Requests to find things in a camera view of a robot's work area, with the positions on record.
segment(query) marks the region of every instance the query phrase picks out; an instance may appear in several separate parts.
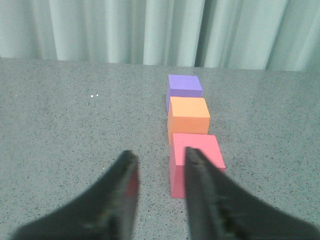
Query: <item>gray speckled tabletop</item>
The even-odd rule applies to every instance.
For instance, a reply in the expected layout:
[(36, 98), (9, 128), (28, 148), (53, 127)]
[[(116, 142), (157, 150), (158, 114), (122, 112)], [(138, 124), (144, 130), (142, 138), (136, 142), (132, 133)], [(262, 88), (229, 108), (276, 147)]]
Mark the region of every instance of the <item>gray speckled tabletop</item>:
[(134, 239), (188, 239), (185, 201), (170, 196), (168, 74), (199, 76), (225, 173), (320, 226), (318, 73), (2, 58), (0, 239), (78, 196), (123, 150), (140, 161)]

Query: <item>purple cube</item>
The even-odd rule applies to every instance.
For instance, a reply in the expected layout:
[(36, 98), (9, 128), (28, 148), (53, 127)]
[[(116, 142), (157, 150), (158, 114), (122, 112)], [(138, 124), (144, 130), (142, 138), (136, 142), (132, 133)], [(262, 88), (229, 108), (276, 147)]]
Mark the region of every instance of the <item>purple cube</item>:
[(166, 92), (166, 111), (169, 111), (170, 97), (200, 98), (203, 89), (197, 76), (169, 75)]

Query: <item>white curtain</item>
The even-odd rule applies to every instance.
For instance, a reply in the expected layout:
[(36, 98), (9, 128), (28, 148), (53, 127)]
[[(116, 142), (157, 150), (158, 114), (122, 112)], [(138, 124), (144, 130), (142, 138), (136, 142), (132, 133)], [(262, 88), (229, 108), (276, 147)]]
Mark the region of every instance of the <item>white curtain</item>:
[(0, 56), (320, 72), (320, 0), (0, 0)]

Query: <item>foam block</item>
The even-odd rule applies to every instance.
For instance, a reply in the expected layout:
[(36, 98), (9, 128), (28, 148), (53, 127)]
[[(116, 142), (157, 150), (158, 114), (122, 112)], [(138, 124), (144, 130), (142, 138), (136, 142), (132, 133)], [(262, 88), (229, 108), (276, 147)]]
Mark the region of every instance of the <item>foam block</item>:
[(197, 76), (169, 75), (166, 92), (166, 111), (169, 111), (170, 97), (200, 98), (203, 89)]
[(203, 97), (170, 97), (168, 113), (168, 140), (172, 145), (173, 133), (208, 134), (210, 114)]
[(186, 147), (200, 149), (222, 172), (226, 170), (216, 136), (203, 134), (174, 133), (169, 160), (171, 196), (183, 199), (185, 192)]

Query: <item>pink cube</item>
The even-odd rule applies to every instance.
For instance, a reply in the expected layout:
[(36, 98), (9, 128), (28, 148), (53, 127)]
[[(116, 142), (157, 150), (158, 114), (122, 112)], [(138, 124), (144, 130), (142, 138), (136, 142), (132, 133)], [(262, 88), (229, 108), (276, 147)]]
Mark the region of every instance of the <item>pink cube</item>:
[(170, 154), (171, 196), (177, 199), (186, 197), (185, 192), (185, 156), (186, 147), (200, 149), (204, 155), (222, 172), (226, 170), (224, 159), (215, 135), (173, 133)]

